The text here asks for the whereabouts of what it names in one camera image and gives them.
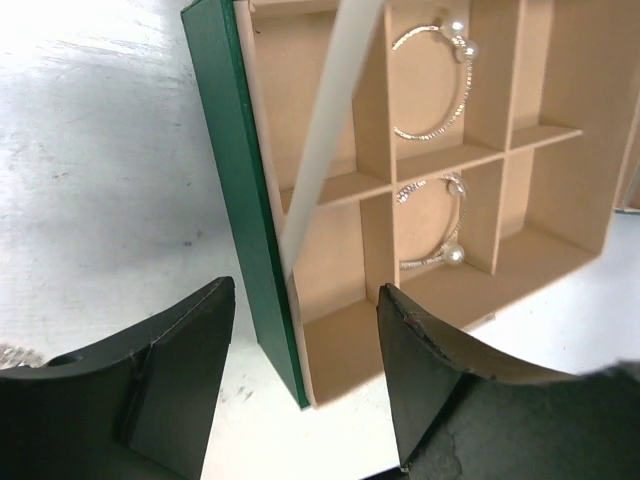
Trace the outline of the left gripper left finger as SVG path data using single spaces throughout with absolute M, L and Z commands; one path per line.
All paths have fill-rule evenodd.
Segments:
M 197 479 L 235 316 L 220 277 L 40 367 L 1 373 L 5 479 Z

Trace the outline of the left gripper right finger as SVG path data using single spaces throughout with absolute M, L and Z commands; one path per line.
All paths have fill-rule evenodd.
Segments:
M 635 479 L 639 366 L 580 375 L 510 356 L 380 288 L 399 456 L 387 479 Z

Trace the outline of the silver pearl bangle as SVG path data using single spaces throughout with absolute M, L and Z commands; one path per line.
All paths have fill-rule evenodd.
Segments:
M 457 173 L 419 180 L 396 193 L 399 268 L 410 271 L 458 265 L 465 250 L 458 234 L 466 215 L 468 187 Z
M 467 36 L 466 21 L 456 16 L 414 26 L 399 36 L 391 51 L 405 63 L 400 103 L 407 118 L 393 127 L 407 141 L 429 142 L 444 136 L 465 112 L 473 86 L 478 46 Z

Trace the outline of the green jewelry box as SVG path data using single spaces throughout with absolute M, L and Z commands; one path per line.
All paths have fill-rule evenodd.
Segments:
M 462 329 L 595 259 L 639 121 L 635 1 L 387 1 L 284 277 L 337 11 L 181 14 L 257 340 L 301 407 L 381 371 L 382 285 Z

